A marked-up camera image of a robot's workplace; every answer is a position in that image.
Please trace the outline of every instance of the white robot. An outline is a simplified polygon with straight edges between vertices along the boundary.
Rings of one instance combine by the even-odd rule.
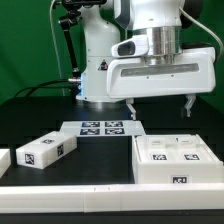
[[[63,0],[68,26],[82,18],[85,32],[87,66],[78,79],[78,102],[102,108],[124,99],[185,94],[190,116],[195,94],[215,88],[215,49],[195,44],[182,47],[183,9],[192,12],[202,2]],[[100,8],[113,9],[117,23],[133,31],[133,37],[120,42],[119,30],[101,18]]]

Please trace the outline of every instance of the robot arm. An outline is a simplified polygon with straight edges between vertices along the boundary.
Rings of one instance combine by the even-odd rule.
[[[117,59],[108,69],[109,97],[186,94],[189,116],[195,94],[214,89],[214,48],[182,47],[180,8],[189,8],[189,2],[194,8],[190,0],[114,1],[117,22],[134,36],[112,47]],[[199,9],[202,1],[196,2]]]

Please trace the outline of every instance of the white plastic casing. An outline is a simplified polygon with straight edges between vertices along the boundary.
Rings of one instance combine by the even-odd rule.
[[[181,72],[169,72],[167,68],[166,74],[151,75],[140,73],[142,68],[147,68],[144,58],[117,59],[108,69],[107,93],[111,98],[136,98],[211,92],[216,85],[214,60],[212,47],[184,50],[175,56],[172,65],[183,65]],[[185,71],[185,65],[194,64],[198,66],[197,71]],[[126,69],[130,75],[122,76]]]
[[[0,178],[11,165],[10,150],[0,149]]]
[[[128,42],[133,42],[135,45],[135,53],[133,55],[125,55],[125,56],[120,56],[118,53],[119,46],[126,44]],[[138,57],[138,56],[143,56],[146,55],[149,51],[149,40],[146,34],[143,35],[137,35],[133,36],[131,39],[128,39],[126,41],[123,41],[119,44],[116,44],[115,46],[112,47],[111,53],[112,56],[115,58],[124,58],[124,57]]]
[[[133,137],[136,184],[222,183],[223,162],[196,136]]]
[[[74,135],[54,131],[16,149],[17,164],[44,169],[76,147]]]
[[[120,42],[120,32],[116,26],[101,18],[99,6],[82,7],[80,10],[86,42],[86,69],[81,77],[82,89],[77,99],[116,102],[107,96],[106,80],[107,68],[113,60],[111,47]]]
[[[115,18],[121,13],[121,1],[114,1]],[[185,0],[131,0],[129,30],[150,27],[181,26],[179,7]]]

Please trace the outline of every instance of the white block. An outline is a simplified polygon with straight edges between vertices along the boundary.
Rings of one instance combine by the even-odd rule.
[[[222,183],[223,162],[196,135],[133,137],[136,184]]]
[[[2,187],[0,213],[83,212],[82,186]]]
[[[0,178],[11,165],[11,157],[9,149],[0,149]]]
[[[84,212],[120,211],[120,186],[93,186],[84,193]]]
[[[44,169],[76,147],[74,135],[54,131],[16,149],[17,164]]]

